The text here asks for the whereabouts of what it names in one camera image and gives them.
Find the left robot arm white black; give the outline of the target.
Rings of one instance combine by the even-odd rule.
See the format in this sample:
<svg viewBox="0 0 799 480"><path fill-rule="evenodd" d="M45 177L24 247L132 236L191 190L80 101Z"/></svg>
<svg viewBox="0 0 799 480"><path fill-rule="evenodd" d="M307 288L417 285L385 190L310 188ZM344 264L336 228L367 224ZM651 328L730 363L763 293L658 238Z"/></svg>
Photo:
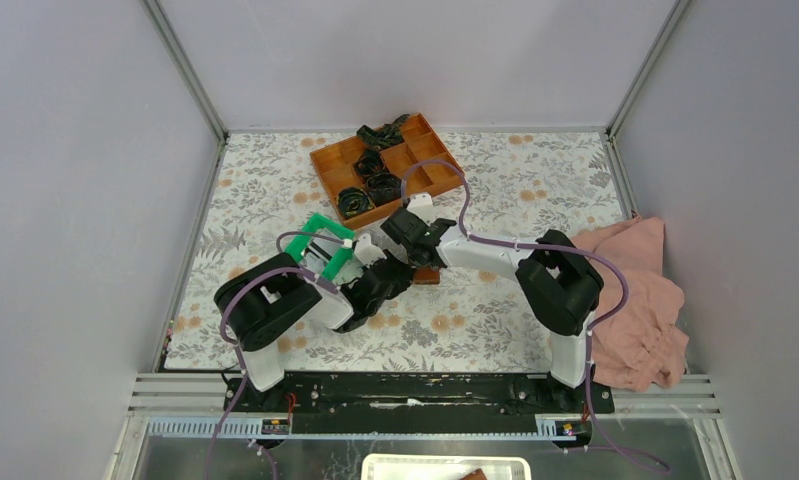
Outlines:
<svg viewBox="0 0 799 480"><path fill-rule="evenodd" d="M416 269L372 244L367 234L356 240L332 240L342 253L363 265L355 279L335 285L282 252L223 284L214 295L223 339L235 346L247 398L263 411L284 401L285 369L278 340L300 321L314 321L339 333L363 326L383 304L406 291Z"/></svg>

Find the brown leather card holder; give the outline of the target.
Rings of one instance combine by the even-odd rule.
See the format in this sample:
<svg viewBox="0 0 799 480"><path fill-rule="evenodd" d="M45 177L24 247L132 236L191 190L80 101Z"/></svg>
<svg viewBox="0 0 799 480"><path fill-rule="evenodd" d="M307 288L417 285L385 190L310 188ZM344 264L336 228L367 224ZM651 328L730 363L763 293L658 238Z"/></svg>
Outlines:
<svg viewBox="0 0 799 480"><path fill-rule="evenodd" d="M440 272L438 269L420 268L413 277L415 285L439 285L441 281Z"/></svg>

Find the green plastic card box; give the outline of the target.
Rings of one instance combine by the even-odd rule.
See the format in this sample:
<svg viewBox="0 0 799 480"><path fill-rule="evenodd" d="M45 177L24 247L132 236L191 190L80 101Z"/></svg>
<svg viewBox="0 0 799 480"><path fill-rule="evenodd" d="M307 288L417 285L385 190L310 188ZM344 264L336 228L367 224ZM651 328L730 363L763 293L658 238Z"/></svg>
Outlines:
<svg viewBox="0 0 799 480"><path fill-rule="evenodd" d="M299 230L279 236L290 238L283 248L303 268L334 281L352 257L354 232L325 215L312 214Z"/></svg>

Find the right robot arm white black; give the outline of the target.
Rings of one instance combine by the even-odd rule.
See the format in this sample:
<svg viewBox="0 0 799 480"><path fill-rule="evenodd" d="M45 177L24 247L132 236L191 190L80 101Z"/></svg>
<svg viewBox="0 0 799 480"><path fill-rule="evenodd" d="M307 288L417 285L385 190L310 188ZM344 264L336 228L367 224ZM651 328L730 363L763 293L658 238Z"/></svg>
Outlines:
<svg viewBox="0 0 799 480"><path fill-rule="evenodd" d="M550 331L550 402L572 412L587 400L587 328L604 281L566 235L548 230L533 242L483 237L457 220L434 217L426 195L395 210L381 230L404 248L413 267L468 268L516 282L535 318Z"/></svg>

